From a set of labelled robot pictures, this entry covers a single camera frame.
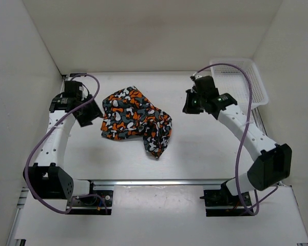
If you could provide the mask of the orange camouflage shorts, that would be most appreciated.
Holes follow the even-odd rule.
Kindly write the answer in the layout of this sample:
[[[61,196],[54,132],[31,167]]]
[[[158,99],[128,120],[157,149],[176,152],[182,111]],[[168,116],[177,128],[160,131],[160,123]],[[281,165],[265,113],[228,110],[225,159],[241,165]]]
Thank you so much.
[[[118,90],[102,101],[101,135],[110,140],[140,136],[144,149],[160,158],[172,134],[172,118],[155,107],[135,86]]]

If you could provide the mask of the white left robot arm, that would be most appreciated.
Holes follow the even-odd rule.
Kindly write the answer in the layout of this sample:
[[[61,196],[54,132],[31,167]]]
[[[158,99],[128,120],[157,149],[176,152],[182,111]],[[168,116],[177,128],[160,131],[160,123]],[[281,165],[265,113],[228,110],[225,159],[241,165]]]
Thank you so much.
[[[43,202],[79,196],[86,205],[96,202],[97,192],[90,188],[90,181],[74,179],[64,170],[64,156],[75,122],[80,127],[86,127],[100,115],[101,111],[91,94],[84,96],[83,93],[64,92],[52,100],[47,132],[31,151],[23,171],[35,199]]]

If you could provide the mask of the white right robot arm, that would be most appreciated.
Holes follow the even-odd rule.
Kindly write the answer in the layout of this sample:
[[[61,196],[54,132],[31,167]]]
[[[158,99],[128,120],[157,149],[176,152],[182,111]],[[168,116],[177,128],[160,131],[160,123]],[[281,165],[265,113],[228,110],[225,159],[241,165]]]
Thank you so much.
[[[285,143],[279,145],[267,137],[249,121],[230,94],[208,95],[188,89],[183,112],[211,114],[239,139],[240,147],[246,148],[254,162],[247,172],[235,173],[234,178],[222,185],[220,198],[223,203],[231,205],[238,200],[239,194],[252,190],[263,191],[289,177],[292,161],[291,147]]]

